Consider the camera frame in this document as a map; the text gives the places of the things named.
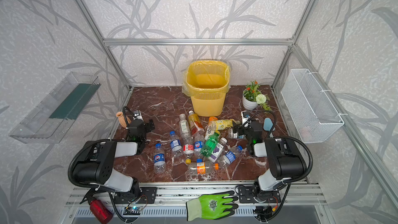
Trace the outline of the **pepsi bottle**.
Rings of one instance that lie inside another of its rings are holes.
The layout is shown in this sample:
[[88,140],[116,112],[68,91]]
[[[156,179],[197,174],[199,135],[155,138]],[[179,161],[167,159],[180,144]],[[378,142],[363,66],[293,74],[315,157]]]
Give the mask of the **pepsi bottle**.
[[204,132],[198,131],[194,135],[194,156],[198,159],[203,159],[201,150],[203,148],[204,143],[205,143]]
[[170,146],[171,146],[171,150],[173,152],[174,157],[180,157],[182,156],[182,144],[180,141],[179,136],[176,134],[175,131],[171,131],[170,132]]
[[242,150],[243,148],[240,145],[229,149],[218,161],[219,169],[229,167],[237,158],[240,157]]
[[163,173],[166,167],[165,161],[165,151],[160,143],[155,145],[154,155],[153,155],[153,163],[154,163],[154,172],[155,173]]

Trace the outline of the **yellow label tea bottle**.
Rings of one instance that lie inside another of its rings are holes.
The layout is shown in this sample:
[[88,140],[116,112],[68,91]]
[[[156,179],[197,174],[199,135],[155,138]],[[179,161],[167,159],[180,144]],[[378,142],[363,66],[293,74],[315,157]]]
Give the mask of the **yellow label tea bottle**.
[[216,120],[211,122],[211,128],[214,131],[221,131],[228,128],[232,128],[238,124],[240,124],[240,121],[234,119]]

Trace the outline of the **grape label white cap bottle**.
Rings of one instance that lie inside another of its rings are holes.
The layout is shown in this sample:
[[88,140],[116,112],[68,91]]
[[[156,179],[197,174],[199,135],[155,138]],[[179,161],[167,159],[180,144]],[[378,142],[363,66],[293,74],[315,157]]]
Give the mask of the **grape label white cap bottle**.
[[215,163],[225,151],[227,142],[228,140],[226,138],[221,138],[216,147],[213,149],[211,155],[207,159],[212,163]]

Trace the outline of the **clear bottle pale label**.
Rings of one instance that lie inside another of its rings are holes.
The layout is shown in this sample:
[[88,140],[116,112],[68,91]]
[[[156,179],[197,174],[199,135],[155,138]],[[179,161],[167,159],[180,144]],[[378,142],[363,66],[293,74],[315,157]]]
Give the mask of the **clear bottle pale label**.
[[188,121],[186,119],[186,115],[185,114],[180,114],[179,115],[179,119],[180,119],[179,127],[180,127],[181,135],[189,136],[191,134],[191,132],[190,132],[189,123],[188,123]]

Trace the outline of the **green plastic bottle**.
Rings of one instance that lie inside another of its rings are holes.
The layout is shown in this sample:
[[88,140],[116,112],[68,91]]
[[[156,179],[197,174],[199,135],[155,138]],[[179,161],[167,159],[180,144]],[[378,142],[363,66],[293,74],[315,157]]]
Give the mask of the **green plastic bottle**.
[[209,157],[211,155],[211,153],[213,152],[213,150],[215,149],[215,147],[218,144],[219,136],[220,136],[220,132],[215,131],[214,134],[212,134],[206,140],[204,146],[201,149],[201,154],[203,155],[203,157]]

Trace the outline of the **yellow red label bottle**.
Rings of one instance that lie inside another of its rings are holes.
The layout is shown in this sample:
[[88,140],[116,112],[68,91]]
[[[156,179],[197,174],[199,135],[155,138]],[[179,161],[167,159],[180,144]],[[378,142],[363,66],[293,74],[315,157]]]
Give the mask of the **yellow red label bottle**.
[[189,111],[188,122],[192,136],[204,134],[204,128],[199,116],[192,110]]

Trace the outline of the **orange cap white bottle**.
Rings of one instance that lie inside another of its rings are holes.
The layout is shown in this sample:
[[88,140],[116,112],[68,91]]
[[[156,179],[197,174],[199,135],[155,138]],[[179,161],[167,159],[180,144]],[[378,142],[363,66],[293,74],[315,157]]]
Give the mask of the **orange cap white bottle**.
[[205,130],[205,140],[208,140],[209,137],[214,134],[214,130],[212,130],[212,128],[211,128],[211,122],[216,121],[216,120],[218,120],[217,117],[214,117],[214,116],[209,117],[208,125]]

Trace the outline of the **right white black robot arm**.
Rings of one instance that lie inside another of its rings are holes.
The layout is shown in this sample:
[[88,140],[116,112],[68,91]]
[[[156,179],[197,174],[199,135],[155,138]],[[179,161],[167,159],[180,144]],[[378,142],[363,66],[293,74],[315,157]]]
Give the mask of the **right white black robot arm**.
[[291,183],[308,176],[313,167],[313,157],[308,147],[290,136],[271,136],[274,123],[269,118],[264,124],[247,120],[234,124],[232,138],[247,139],[247,150],[253,157],[266,157],[268,169],[255,179],[251,192],[246,189],[242,202],[266,202],[280,200],[279,191]]

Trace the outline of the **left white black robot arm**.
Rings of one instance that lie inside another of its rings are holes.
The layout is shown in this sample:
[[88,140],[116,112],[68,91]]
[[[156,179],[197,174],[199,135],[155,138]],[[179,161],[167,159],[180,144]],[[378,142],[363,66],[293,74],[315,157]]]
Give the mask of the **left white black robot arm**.
[[147,133],[154,129],[153,120],[145,123],[141,119],[135,119],[129,124],[126,140],[103,139],[86,142],[68,167],[69,181],[78,187],[137,199],[142,194],[138,180],[115,170],[114,160],[140,155],[145,148]]

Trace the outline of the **yellow ribbed waste bin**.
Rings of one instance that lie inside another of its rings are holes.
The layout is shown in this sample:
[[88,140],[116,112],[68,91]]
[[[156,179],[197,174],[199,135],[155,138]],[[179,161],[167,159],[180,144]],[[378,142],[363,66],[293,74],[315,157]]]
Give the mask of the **yellow ribbed waste bin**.
[[202,117],[219,116],[222,113],[227,93],[199,93],[189,96],[193,110]]

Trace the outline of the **yellow plastic bin liner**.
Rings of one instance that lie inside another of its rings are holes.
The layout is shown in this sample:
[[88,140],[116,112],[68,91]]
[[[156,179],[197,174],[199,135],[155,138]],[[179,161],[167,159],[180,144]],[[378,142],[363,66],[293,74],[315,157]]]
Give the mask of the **yellow plastic bin liner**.
[[222,61],[194,61],[184,72],[183,92],[187,96],[227,93],[230,88],[230,72],[230,67]]

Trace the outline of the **small peach ribbed vase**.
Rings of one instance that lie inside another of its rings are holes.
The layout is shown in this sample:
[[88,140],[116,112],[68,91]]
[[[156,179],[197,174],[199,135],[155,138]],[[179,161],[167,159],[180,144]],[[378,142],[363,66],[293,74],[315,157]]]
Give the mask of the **small peach ribbed vase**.
[[131,119],[129,118],[129,116],[127,116],[124,112],[118,112],[116,114],[116,117],[118,118],[118,121],[123,128],[129,128],[131,123]]

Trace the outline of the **white pot with flowers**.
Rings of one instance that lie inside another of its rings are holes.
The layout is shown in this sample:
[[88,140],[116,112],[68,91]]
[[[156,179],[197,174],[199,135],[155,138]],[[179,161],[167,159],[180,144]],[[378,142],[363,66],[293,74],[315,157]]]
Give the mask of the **white pot with flowers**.
[[243,106],[246,110],[254,110],[261,106],[264,110],[270,111],[271,107],[268,105],[269,97],[259,90],[259,83],[255,80],[250,82],[243,91]]

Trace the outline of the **clear bottle red label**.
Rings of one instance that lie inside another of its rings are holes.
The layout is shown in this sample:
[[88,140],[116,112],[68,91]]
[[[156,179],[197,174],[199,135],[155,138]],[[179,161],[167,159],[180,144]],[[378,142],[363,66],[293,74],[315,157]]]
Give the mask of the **clear bottle red label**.
[[182,135],[183,138],[183,154],[186,159],[191,159],[194,155],[194,139],[190,133]]

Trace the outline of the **orange label bottle front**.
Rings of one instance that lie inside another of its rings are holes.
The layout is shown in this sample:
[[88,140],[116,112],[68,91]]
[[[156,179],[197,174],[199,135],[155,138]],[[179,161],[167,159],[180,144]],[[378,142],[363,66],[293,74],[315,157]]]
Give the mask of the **orange label bottle front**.
[[218,163],[212,163],[210,161],[205,162],[193,162],[188,165],[188,174],[195,175],[208,175],[219,170]]

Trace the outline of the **green circuit board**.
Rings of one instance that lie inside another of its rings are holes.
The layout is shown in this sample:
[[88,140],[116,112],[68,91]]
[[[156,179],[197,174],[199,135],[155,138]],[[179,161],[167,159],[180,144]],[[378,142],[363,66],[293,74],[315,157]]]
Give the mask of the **green circuit board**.
[[127,206],[125,209],[124,209],[124,215],[130,215],[130,216],[132,216],[132,215],[140,215],[141,214],[141,212],[143,211],[145,209],[145,206],[137,206],[137,205],[135,205],[135,206]]

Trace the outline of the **green and black work glove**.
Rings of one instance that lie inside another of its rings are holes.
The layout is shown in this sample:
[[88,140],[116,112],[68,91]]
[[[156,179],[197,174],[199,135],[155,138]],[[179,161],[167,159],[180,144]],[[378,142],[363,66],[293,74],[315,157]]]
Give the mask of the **green and black work glove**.
[[186,202],[187,221],[197,218],[207,220],[219,220],[235,214],[239,205],[236,201],[239,197],[233,190],[216,194],[201,195],[198,198]]

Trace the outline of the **red emergency stop button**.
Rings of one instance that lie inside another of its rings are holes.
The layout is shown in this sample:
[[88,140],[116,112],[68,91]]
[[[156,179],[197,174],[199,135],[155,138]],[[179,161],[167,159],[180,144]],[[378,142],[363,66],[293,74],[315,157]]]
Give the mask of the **red emergency stop button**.
[[90,211],[101,224],[108,224],[114,216],[102,201],[98,199],[91,200],[89,205]]

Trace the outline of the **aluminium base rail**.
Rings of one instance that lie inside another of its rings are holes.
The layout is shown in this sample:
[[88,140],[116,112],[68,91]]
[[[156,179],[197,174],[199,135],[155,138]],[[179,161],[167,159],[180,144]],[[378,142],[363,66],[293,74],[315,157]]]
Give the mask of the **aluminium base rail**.
[[289,190],[283,188],[276,192],[269,192],[265,200],[254,197],[254,181],[191,181],[171,183],[141,183],[142,192],[146,195],[144,203],[151,206],[182,205],[204,194],[215,194],[233,191],[239,197],[238,203],[243,206],[263,204],[280,205],[285,199],[285,205],[327,205],[326,199],[319,185],[308,184],[305,181],[293,183]]

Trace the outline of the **clear acrylic wall shelf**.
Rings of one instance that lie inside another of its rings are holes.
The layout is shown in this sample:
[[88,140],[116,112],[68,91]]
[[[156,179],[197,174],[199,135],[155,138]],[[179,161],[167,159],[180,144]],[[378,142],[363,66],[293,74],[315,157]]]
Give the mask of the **clear acrylic wall shelf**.
[[98,76],[70,72],[9,134],[25,144],[58,144],[95,95]]

